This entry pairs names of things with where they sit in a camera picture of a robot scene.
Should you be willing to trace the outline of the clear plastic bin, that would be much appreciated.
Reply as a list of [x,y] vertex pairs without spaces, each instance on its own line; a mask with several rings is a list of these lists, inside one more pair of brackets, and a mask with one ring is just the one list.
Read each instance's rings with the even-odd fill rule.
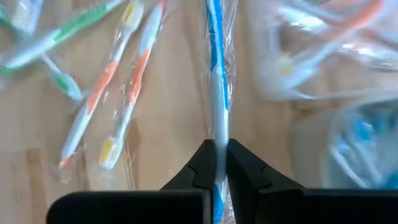
[[381,19],[316,66],[295,88],[282,86],[278,59],[297,55],[320,41],[330,19],[347,19],[367,0],[265,0],[251,8],[256,84],[272,100],[323,100],[398,90],[398,0]]

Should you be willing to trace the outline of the blue toothbrush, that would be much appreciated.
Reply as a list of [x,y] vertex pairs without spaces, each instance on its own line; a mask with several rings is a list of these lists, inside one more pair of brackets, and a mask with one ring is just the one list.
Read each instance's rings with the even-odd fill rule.
[[213,224],[220,224],[226,200],[229,111],[234,86],[233,24],[237,0],[204,0],[206,38],[210,53],[211,138],[215,144]]
[[379,188],[386,179],[386,152],[376,125],[355,113],[332,136],[330,152],[337,166],[358,187]]

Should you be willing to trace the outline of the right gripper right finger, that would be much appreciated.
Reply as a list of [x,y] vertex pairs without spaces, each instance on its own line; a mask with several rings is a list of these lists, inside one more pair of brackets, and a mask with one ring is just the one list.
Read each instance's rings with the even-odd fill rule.
[[237,224],[398,224],[398,190],[304,187],[236,139],[228,185]]

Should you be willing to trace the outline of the light grey plastic bin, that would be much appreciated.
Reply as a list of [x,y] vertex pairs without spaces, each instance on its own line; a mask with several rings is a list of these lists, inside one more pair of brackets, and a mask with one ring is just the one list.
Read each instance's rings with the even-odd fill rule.
[[327,184],[398,190],[398,94],[341,107],[328,133]]

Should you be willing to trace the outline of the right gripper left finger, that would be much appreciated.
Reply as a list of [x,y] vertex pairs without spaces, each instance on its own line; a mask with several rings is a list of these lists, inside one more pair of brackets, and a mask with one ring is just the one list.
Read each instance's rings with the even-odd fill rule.
[[206,139],[159,190],[72,192],[51,204],[46,224],[213,224],[215,162]]

